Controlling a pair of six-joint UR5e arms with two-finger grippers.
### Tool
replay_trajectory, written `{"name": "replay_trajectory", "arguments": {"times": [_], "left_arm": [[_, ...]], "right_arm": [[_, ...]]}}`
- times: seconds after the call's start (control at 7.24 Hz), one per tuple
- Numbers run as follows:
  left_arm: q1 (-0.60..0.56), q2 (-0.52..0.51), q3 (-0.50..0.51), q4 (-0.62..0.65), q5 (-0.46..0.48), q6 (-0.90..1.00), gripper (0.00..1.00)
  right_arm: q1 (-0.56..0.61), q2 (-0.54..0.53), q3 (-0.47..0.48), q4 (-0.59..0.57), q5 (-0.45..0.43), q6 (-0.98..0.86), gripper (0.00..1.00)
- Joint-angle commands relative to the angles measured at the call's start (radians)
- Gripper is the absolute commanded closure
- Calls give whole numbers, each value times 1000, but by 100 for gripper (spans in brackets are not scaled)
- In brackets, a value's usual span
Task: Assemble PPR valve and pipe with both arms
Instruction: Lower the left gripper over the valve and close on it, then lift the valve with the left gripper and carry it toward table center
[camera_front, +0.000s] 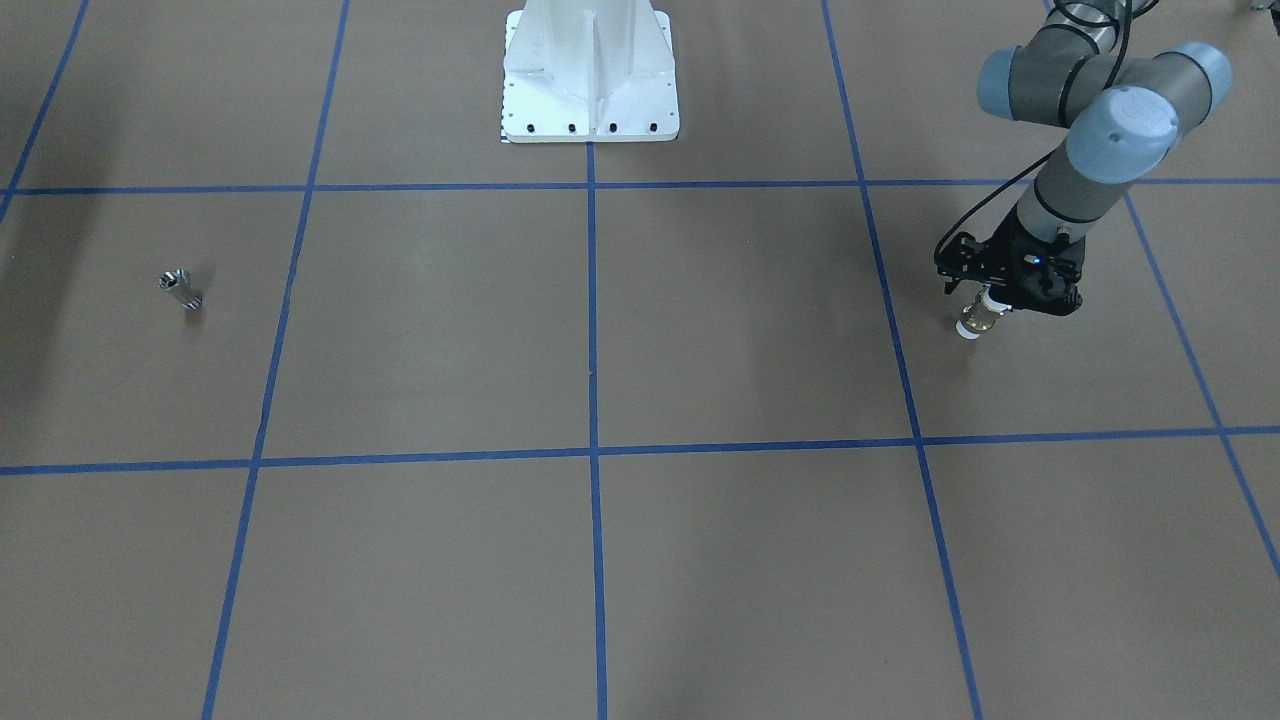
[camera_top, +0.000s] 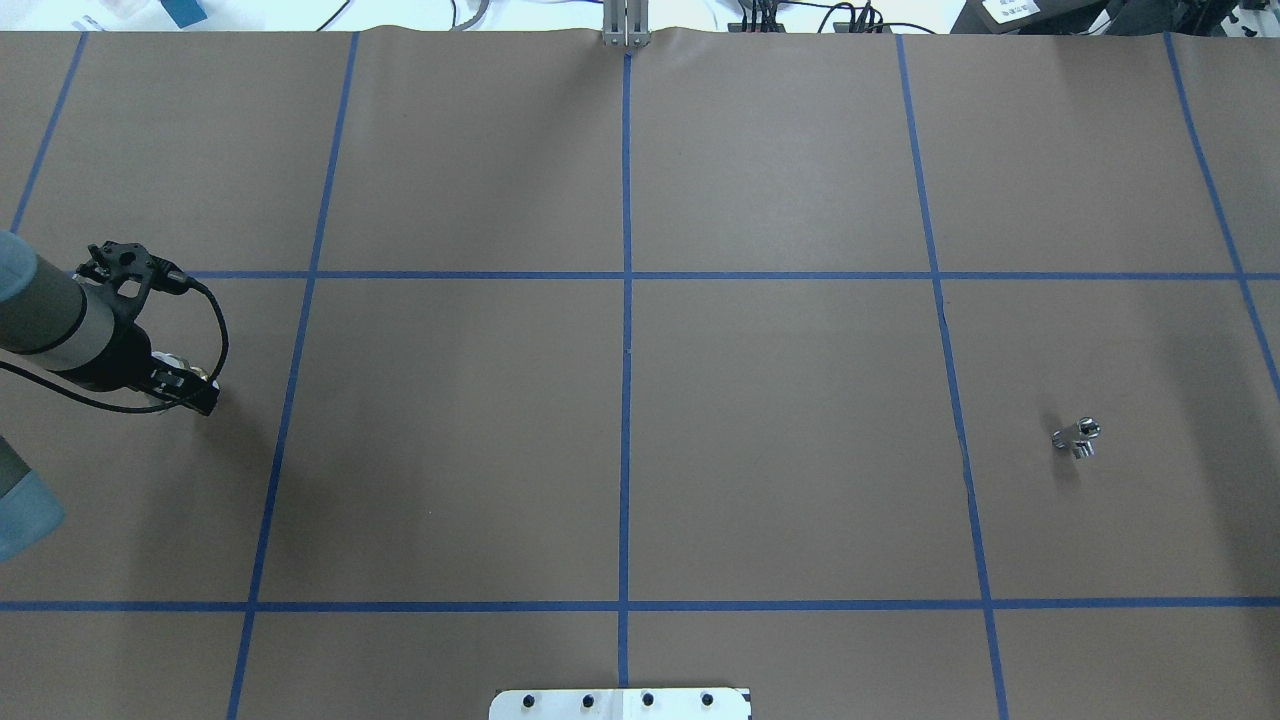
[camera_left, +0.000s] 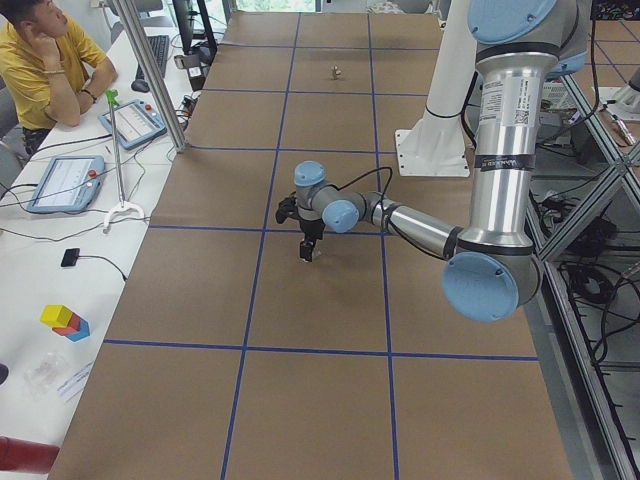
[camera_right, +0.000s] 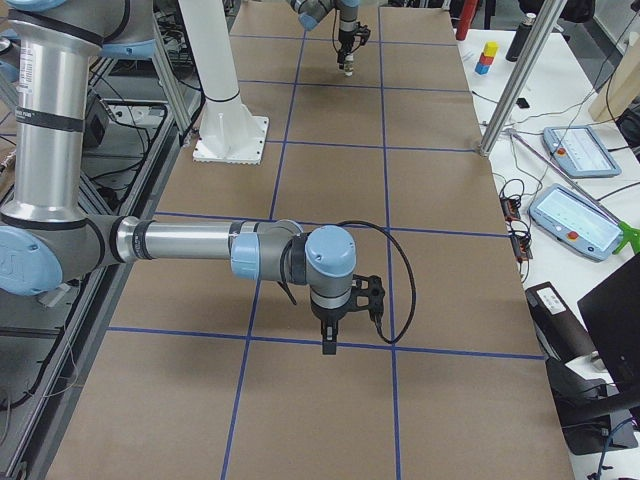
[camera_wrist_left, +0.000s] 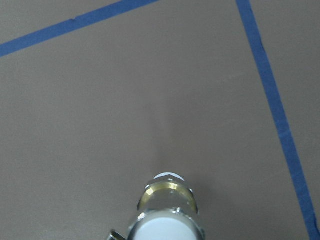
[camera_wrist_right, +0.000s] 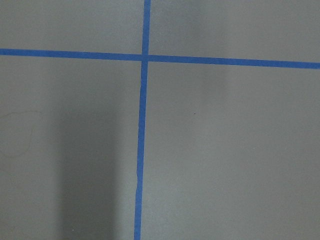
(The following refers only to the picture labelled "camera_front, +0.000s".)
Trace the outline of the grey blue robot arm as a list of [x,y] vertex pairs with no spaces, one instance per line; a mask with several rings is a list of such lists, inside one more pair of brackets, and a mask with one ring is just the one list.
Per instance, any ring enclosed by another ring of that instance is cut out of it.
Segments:
[[951,227],[934,249],[945,293],[980,288],[973,311],[1068,316],[1082,305],[1087,236],[1228,99],[1234,69],[1203,42],[1129,58],[1149,1],[1057,1],[1027,44],[993,51],[975,95],[992,117],[1061,128],[1030,187],[991,237]]

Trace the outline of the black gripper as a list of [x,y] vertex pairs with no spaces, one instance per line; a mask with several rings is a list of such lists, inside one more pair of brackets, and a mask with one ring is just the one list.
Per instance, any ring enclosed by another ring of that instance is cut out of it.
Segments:
[[934,247],[934,269],[943,295],[963,282],[993,286],[991,295],[1014,310],[1068,316],[1083,305],[1078,288],[1085,261],[1085,238],[1069,233],[1042,241],[1015,214],[1007,214],[989,240],[956,232]]

